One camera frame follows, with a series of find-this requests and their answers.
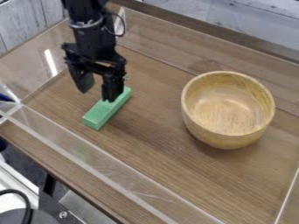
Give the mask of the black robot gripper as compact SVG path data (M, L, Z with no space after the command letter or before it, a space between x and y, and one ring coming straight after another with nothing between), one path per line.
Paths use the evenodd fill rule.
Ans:
M114 102L125 92L127 59L118 53L118 35L113 20L70 21L75 41L62 44L66 63L78 90L86 94L103 75L102 98Z

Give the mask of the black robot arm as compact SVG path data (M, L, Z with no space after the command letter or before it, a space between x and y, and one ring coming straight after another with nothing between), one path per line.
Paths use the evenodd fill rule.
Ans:
M94 75L103 77L102 98L114 102L125 92L127 59L117 51L115 13L106 7L109 0L60 0L70 14L75 42L63 43L66 64L78 90L94 87Z

